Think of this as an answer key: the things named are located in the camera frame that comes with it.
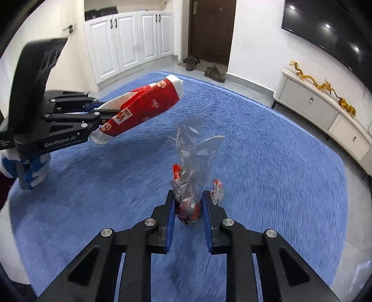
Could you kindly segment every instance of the gloved hand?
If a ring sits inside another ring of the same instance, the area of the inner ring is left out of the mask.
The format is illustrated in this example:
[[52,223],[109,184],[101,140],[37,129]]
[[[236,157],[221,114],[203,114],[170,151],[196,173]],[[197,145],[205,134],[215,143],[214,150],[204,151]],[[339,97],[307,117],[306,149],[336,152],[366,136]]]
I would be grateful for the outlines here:
[[49,169],[50,154],[44,154],[28,160],[21,160],[16,149],[0,151],[0,172],[9,178],[18,177],[16,163],[22,163],[25,170],[25,181],[32,190],[44,179]]

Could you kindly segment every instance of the golden dragon figurine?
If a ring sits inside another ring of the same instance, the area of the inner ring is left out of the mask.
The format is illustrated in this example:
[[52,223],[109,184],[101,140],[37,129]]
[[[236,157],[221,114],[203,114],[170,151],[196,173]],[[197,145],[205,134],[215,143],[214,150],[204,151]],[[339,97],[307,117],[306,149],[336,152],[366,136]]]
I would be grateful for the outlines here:
[[303,73],[303,71],[298,67],[297,62],[291,61],[289,65],[293,66],[295,68],[295,70],[297,70],[296,75],[298,75],[302,80],[304,80],[306,78],[309,78],[310,80],[312,80],[312,82],[314,83],[314,86],[317,89],[319,89],[320,91],[324,92],[323,90],[327,90],[330,95],[332,95],[332,91],[333,91],[336,98],[338,98],[338,100],[339,100],[339,105],[341,106],[341,108],[344,109],[348,114],[350,114],[352,118],[354,118],[356,116],[355,108],[353,106],[349,105],[348,102],[343,97],[337,96],[336,91],[331,87],[331,84],[327,81],[327,79],[325,80],[325,82],[323,84],[319,85],[317,83],[317,81],[312,76],[305,75]]

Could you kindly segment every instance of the shoe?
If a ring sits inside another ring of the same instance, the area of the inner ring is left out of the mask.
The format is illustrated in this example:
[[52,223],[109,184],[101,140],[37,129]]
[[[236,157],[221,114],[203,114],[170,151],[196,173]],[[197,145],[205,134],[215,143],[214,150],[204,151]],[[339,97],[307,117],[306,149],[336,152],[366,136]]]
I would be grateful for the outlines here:
[[214,65],[213,67],[207,67],[207,69],[204,72],[204,75],[220,83],[223,83],[226,80],[224,76],[220,74],[216,65]]
[[187,71],[193,71],[195,69],[195,65],[200,63],[200,60],[198,57],[190,55],[186,59],[184,59],[183,62],[186,63]]

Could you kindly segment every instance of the silver bolt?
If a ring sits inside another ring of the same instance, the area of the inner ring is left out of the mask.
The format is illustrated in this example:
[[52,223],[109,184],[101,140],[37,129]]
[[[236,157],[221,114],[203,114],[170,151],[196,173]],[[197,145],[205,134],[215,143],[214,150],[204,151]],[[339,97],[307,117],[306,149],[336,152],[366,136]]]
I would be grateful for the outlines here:
[[277,233],[276,230],[274,230],[274,229],[268,229],[268,230],[266,231],[266,235],[267,235],[268,237],[270,237],[270,238],[275,238],[275,237],[278,235],[278,233]]
[[145,220],[145,225],[147,225],[148,227],[154,225],[156,223],[156,220],[154,218],[147,218]]
[[101,235],[103,236],[103,237],[108,237],[108,236],[110,236],[112,234],[112,230],[111,229],[103,229],[102,231],[101,231]]
[[234,220],[230,218],[225,218],[224,220],[222,220],[222,223],[226,225],[227,227],[230,227],[234,224]]

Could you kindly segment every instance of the black tv screen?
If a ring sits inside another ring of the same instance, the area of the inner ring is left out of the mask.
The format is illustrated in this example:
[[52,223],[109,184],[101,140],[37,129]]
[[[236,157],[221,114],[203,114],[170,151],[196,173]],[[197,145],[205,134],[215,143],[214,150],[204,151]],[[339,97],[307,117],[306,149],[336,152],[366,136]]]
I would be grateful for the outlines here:
[[346,0],[286,0],[282,28],[321,47],[372,91],[369,22],[358,1],[351,4]]

